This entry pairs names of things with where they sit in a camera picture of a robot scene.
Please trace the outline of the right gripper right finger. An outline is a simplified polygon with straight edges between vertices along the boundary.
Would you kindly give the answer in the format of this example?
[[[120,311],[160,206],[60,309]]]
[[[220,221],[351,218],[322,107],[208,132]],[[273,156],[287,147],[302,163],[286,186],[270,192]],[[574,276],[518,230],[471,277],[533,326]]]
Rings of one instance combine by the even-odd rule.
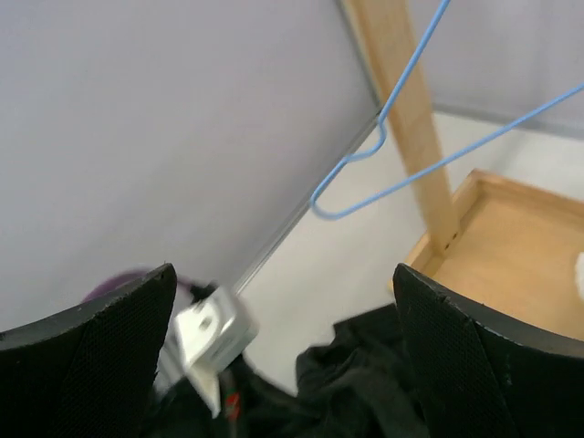
[[[582,341],[509,317],[405,264],[392,283],[432,437],[582,436]]]

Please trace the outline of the black striped shirt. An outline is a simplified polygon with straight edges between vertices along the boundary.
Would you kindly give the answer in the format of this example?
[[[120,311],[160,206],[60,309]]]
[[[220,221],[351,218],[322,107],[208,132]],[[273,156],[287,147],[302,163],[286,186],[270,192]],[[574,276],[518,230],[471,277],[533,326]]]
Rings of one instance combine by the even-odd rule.
[[[239,356],[222,376],[213,417],[186,379],[155,399],[142,437],[427,437],[395,305],[337,322],[328,345],[297,357],[297,394]]]

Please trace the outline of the light blue wire hanger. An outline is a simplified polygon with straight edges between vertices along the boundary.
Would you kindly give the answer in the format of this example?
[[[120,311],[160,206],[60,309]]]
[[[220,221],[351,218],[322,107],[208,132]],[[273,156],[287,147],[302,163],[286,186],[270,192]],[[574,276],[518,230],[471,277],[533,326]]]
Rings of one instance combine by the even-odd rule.
[[[399,76],[396,85],[393,87],[385,104],[382,106],[381,111],[379,112],[379,115],[378,115],[377,119],[375,120],[376,129],[378,130],[378,133],[379,133],[379,138],[378,138],[377,142],[374,144],[374,146],[372,148],[370,148],[366,151],[354,152],[352,154],[348,154],[348,155],[344,156],[335,165],[335,167],[328,173],[328,175],[321,181],[321,183],[317,186],[317,188],[311,194],[311,196],[309,198],[309,207],[310,207],[310,210],[317,217],[324,219],[324,220],[328,220],[328,221],[336,221],[336,220],[342,219],[350,214],[354,214],[355,212],[359,211],[360,209],[365,208],[366,206],[371,205],[373,203],[376,203],[380,199],[382,199],[386,196],[392,195],[393,193],[398,192],[402,188],[409,186],[409,185],[413,184],[414,182],[417,182],[418,180],[421,180],[422,177],[425,177],[425,176],[429,175],[430,173],[435,172],[435,171],[443,168],[444,166],[461,159],[465,155],[485,146],[488,142],[494,141],[495,139],[503,136],[504,134],[508,133],[509,131],[517,128],[519,125],[527,122],[528,120],[535,118],[539,114],[541,114],[547,110],[550,110],[553,107],[556,107],[557,105],[564,102],[565,100],[570,99],[583,91],[583,83],[580,83],[576,87],[568,90],[567,92],[556,96],[555,98],[544,103],[543,105],[541,105],[541,106],[529,111],[528,113],[522,115],[521,117],[507,123],[502,128],[495,130],[492,133],[484,136],[482,139],[480,139],[472,144],[469,144],[468,146],[462,148],[459,151],[456,151],[455,153],[447,156],[446,158],[442,158],[441,160],[439,160],[438,162],[436,162],[434,164],[431,164],[425,168],[422,168],[420,171],[416,172],[413,176],[408,176],[407,178],[405,178],[401,182],[398,182],[398,183],[390,186],[387,189],[384,189],[380,192],[377,192],[377,193],[373,194],[372,196],[369,196],[369,197],[365,198],[364,200],[359,201],[358,203],[355,203],[355,204],[349,206],[348,208],[343,209],[339,212],[328,212],[328,211],[324,210],[323,208],[321,208],[318,205],[318,199],[323,194],[325,189],[337,177],[337,175],[340,173],[340,171],[346,165],[348,165],[350,163],[359,162],[362,160],[369,159],[374,154],[376,154],[381,149],[381,147],[384,145],[384,143],[388,137],[388,129],[385,125],[385,120],[388,118],[388,116],[390,114],[390,110],[392,110],[393,107],[395,106],[396,100],[400,96],[402,89],[406,84],[406,81],[411,76],[412,72],[414,71],[414,68],[418,66],[418,62],[422,56],[423,51],[426,49],[427,45],[429,44],[430,40],[432,39],[433,34],[435,32],[435,29],[439,26],[439,23],[442,20],[443,15],[445,14],[446,10],[448,9],[450,3],[451,3],[450,0],[443,0],[439,4],[439,6],[437,7],[435,13],[433,14],[432,20],[430,21],[429,25],[426,27],[425,31],[422,34],[420,42],[418,43],[418,45],[414,49],[413,54],[410,57],[408,63],[406,64],[403,72]]]

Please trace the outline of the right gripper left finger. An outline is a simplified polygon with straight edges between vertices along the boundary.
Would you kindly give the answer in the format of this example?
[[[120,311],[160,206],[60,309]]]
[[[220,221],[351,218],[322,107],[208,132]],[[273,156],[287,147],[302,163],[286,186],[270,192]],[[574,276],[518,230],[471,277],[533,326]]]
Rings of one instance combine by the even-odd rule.
[[[170,264],[1,334],[4,437],[136,437],[177,288]]]

